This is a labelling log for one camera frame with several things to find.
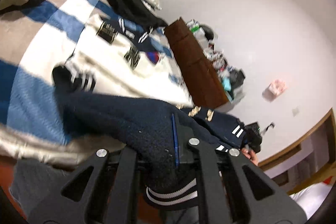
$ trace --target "metal bolt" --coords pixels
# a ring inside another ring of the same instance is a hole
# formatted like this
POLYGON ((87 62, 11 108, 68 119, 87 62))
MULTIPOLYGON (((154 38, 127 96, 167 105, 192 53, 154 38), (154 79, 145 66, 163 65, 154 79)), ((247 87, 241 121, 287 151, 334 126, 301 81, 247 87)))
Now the metal bolt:
POLYGON ((199 144, 200 144, 200 141, 199 141, 199 139, 197 139, 197 138, 191 138, 191 139, 189 139, 189 143, 190 143, 191 145, 199 145, 199 144))
POLYGON ((231 149, 229 150, 229 153, 230 153, 231 156, 234 156, 234 157, 238 157, 239 154, 240 154, 239 150, 236 149, 236 148, 231 148, 231 149))
POLYGON ((107 151, 105 149, 99 149, 96 155, 100 158, 105 157, 107 155, 107 151))

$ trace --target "plaid blanket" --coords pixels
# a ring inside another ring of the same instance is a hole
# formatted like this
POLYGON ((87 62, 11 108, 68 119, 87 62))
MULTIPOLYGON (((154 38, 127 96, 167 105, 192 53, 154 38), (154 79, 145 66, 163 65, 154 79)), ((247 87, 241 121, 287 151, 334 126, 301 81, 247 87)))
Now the plaid blanket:
POLYGON ((8 130, 69 142, 51 72, 71 55, 85 22, 96 13, 118 19, 106 0, 46 0, 0 16, 0 123, 8 130))

